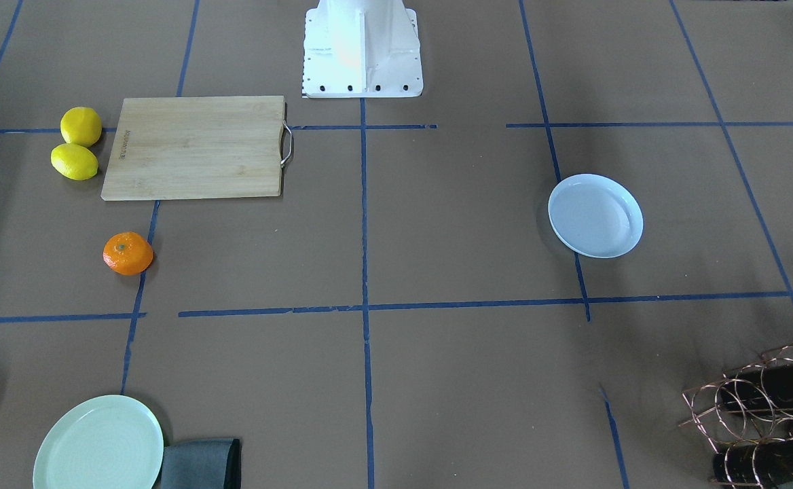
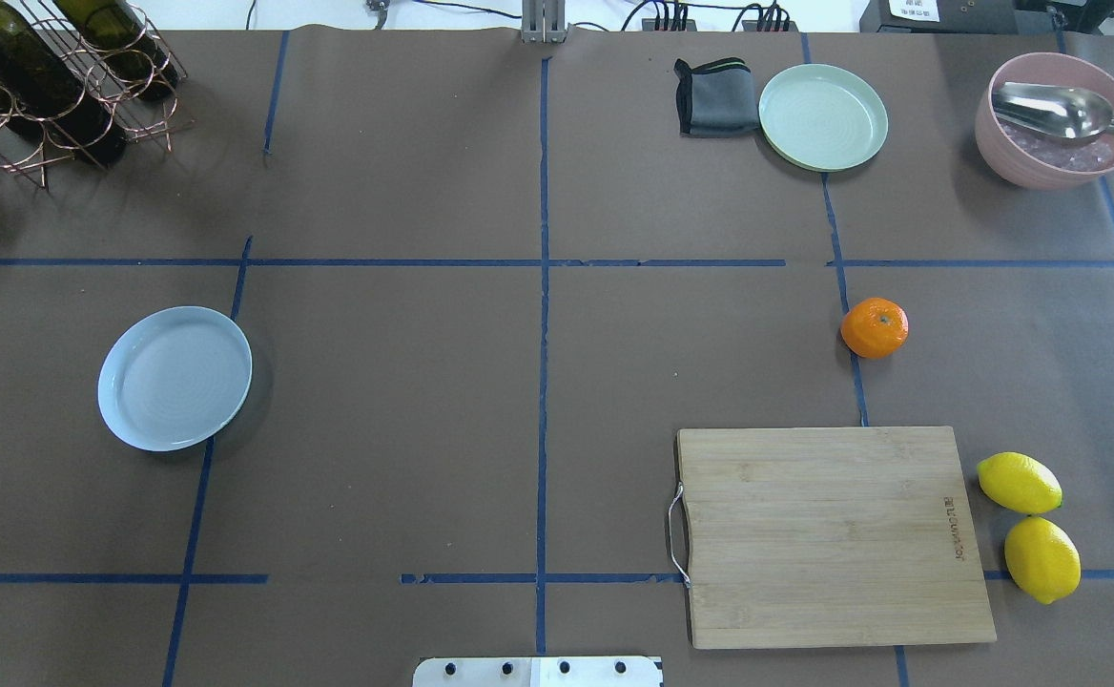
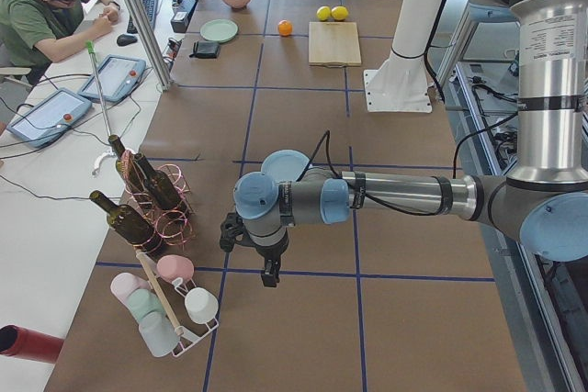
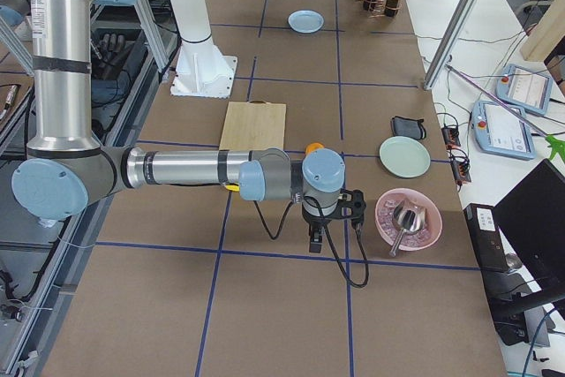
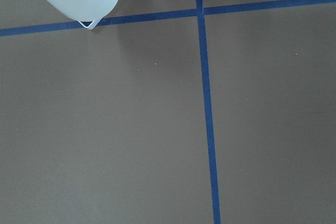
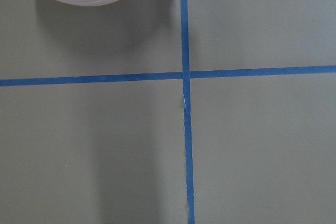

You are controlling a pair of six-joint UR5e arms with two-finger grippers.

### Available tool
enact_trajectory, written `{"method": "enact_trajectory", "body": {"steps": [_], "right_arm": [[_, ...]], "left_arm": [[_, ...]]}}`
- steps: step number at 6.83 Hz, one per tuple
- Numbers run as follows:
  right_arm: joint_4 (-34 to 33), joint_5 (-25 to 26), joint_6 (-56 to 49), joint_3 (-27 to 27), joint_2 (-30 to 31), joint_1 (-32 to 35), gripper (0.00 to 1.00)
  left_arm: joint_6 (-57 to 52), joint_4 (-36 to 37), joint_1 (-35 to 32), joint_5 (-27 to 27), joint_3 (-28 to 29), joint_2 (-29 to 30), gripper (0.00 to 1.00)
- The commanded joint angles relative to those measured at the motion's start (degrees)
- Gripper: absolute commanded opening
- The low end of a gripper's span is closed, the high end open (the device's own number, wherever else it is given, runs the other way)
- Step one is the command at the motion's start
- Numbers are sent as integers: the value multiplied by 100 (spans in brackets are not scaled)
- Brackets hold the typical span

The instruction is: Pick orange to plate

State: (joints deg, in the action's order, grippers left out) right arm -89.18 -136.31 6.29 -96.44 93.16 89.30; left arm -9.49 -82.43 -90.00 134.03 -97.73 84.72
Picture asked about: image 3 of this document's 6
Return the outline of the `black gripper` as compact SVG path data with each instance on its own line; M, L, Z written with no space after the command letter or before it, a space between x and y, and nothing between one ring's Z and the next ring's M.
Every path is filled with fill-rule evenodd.
M258 239L253 236L254 248L264 258L264 265L261 270L261 279L264 287L273 287L279 284L279 270L281 256L288 248L288 235L270 245L261 245Z

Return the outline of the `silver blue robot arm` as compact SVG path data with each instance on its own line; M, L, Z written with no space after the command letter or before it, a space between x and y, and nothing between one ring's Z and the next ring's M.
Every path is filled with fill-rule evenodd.
M513 13L519 28L517 162L504 176L445 178L338 173L298 151L276 151L235 185L220 247L254 248L276 286L288 229L334 224L362 207L417 217L455 215L492 226L554 262L587 254L587 172L582 166L587 0L471 0Z

